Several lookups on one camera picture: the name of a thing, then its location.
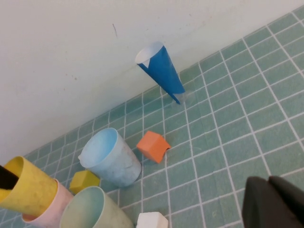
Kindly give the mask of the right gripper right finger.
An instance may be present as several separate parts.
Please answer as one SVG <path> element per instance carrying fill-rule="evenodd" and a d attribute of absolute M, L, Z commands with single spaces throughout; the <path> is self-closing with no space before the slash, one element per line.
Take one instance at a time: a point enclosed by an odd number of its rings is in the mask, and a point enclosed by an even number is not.
<path fill-rule="evenodd" d="M 279 176 L 270 176 L 269 183 L 275 188 L 281 199 L 304 225 L 304 191 Z"/>

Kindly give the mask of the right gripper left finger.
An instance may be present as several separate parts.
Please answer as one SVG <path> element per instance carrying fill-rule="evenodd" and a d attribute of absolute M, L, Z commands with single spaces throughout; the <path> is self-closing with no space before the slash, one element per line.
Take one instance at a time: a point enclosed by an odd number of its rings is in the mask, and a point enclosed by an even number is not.
<path fill-rule="evenodd" d="M 260 177 L 246 181 L 242 218 L 246 228 L 282 228 L 285 204 L 275 189 Z"/>

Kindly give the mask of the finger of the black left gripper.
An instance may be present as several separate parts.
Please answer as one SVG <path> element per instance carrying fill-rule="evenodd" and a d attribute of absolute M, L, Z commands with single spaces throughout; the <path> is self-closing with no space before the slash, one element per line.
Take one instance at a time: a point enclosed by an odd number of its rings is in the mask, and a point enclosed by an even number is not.
<path fill-rule="evenodd" d="M 19 177 L 0 166 L 0 188 L 4 190 L 12 190 L 17 184 Z"/>

